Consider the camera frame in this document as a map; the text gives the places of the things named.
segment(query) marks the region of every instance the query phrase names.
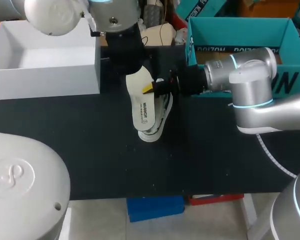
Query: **blue box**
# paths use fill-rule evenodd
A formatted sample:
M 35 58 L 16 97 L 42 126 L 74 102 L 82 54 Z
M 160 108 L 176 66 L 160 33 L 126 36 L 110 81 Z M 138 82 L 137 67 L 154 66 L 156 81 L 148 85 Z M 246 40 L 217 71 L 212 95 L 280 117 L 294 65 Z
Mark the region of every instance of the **blue box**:
M 272 80 L 273 96 L 300 92 L 300 37 L 289 18 L 192 17 L 188 24 L 185 56 L 197 64 L 196 51 L 241 52 L 268 47 L 282 64 Z M 231 97 L 228 92 L 204 93 L 201 97 Z
M 182 196 L 127 198 L 126 206 L 130 222 L 181 214 L 185 209 Z
M 225 3 L 226 0 L 182 0 L 175 11 L 188 22 L 190 17 L 214 17 Z

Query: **shoe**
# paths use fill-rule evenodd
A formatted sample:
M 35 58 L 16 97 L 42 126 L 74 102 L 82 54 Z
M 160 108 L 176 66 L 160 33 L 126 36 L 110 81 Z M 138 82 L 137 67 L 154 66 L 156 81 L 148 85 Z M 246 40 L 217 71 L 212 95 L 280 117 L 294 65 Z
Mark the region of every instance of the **shoe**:
M 154 99 L 155 123 L 153 127 L 147 131 L 138 131 L 138 135 L 143 141 L 151 143 L 161 137 L 172 104 L 173 96 L 171 93 L 161 95 Z
M 150 72 L 142 66 L 134 74 L 126 75 L 126 88 L 131 99 L 133 126 L 138 131 L 150 130 L 156 122 L 155 94 L 143 94 L 144 86 L 153 81 Z

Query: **black tabletop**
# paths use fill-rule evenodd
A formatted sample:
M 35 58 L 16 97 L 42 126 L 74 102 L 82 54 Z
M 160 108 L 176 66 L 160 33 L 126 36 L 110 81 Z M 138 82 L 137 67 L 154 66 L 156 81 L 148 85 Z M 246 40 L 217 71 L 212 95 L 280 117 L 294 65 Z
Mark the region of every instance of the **black tabletop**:
M 185 55 L 182 46 L 155 52 L 163 78 Z M 99 95 L 0 100 L 0 132 L 54 149 L 69 171 L 72 200 L 280 192 L 292 180 L 255 135 L 237 130 L 229 98 L 180 98 L 161 139 L 143 142 L 124 80 L 107 60 L 101 70 Z M 279 163 L 300 172 L 300 131 L 262 138 Z

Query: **floor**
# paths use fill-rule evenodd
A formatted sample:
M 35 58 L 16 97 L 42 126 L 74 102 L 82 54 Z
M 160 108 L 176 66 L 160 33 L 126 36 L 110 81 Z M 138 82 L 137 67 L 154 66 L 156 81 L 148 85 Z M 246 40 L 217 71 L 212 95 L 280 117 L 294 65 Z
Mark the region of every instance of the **floor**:
M 277 193 L 253 194 L 259 214 Z M 71 201 L 59 240 L 246 240 L 239 201 L 186 206 L 184 213 L 130 223 L 126 199 Z

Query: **white robotic arm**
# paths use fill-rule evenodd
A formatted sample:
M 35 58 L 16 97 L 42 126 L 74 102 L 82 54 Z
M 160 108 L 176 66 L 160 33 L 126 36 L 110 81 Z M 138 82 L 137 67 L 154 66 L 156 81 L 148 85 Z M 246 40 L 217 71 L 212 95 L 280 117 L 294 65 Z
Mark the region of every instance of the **white robotic arm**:
M 97 25 L 98 32 L 91 27 L 93 37 L 105 34 L 108 56 L 118 72 L 136 73 L 146 56 L 138 26 L 138 0 L 0 0 L 0 21 L 27 19 L 50 36 L 69 33 L 82 13 L 91 14 Z

